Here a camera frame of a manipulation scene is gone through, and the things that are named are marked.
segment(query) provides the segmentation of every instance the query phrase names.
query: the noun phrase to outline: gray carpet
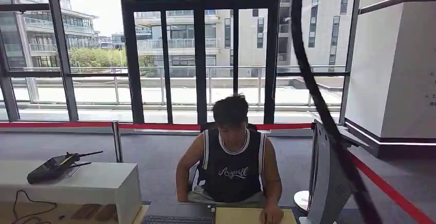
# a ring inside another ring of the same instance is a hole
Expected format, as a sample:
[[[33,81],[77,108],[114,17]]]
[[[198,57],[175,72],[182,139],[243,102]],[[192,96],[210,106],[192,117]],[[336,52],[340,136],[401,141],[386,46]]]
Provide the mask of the gray carpet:
[[[191,136],[123,135],[125,162],[139,165],[143,200],[176,201],[175,168],[190,145]],[[271,138],[283,183],[281,205],[293,206],[293,195],[308,187],[311,139]],[[65,152],[86,153],[92,162],[115,162],[113,137],[88,134],[0,133],[0,160],[41,159]],[[436,160],[380,161],[360,148],[351,149],[365,164],[381,175],[409,201],[436,220]],[[381,190],[363,176],[384,223],[416,223]],[[353,199],[346,208],[356,208]]]

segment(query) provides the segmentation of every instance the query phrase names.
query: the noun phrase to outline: sky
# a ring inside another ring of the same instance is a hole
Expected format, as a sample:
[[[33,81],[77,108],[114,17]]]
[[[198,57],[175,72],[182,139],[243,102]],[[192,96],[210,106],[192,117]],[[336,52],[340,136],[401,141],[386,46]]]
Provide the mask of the sky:
[[[111,36],[123,31],[120,0],[70,0],[74,11],[99,16],[93,20],[99,35]]]

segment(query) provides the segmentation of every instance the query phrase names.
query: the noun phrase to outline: man's hair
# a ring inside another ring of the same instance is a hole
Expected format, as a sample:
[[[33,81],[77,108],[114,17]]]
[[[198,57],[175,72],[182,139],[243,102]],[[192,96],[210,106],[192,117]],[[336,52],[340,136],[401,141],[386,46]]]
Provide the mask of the man's hair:
[[[221,99],[215,102],[212,111],[217,125],[236,127],[248,120],[248,103],[244,95]]]

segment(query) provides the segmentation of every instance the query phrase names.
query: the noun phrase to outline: red rope barrier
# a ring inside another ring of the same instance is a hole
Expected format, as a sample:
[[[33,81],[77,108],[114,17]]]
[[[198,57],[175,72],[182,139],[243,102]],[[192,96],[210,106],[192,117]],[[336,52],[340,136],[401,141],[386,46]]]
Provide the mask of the red rope barrier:
[[[111,127],[111,122],[0,122],[0,128]]]
[[[380,176],[366,166],[359,158],[351,154],[351,160],[364,173],[376,186],[378,186],[383,192],[386,193],[398,206],[406,211],[413,219],[419,224],[435,224],[428,216],[426,216],[421,210],[415,207],[399,192],[397,192],[392,186],[386,183]]]
[[[0,122],[0,128],[60,128],[60,127],[110,127],[111,122]],[[311,128],[312,124],[259,124],[255,125],[258,130],[278,129],[304,129]],[[121,129],[156,129],[156,130],[200,130],[197,124],[165,124],[145,123],[132,124],[120,123]]]

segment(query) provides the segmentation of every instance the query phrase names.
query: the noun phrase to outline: man's hand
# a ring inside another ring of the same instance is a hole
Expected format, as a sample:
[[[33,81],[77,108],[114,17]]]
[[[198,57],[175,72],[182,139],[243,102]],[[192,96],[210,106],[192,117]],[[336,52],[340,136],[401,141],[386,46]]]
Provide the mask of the man's hand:
[[[277,204],[267,204],[259,216],[261,224],[279,224],[283,219],[283,210]]]

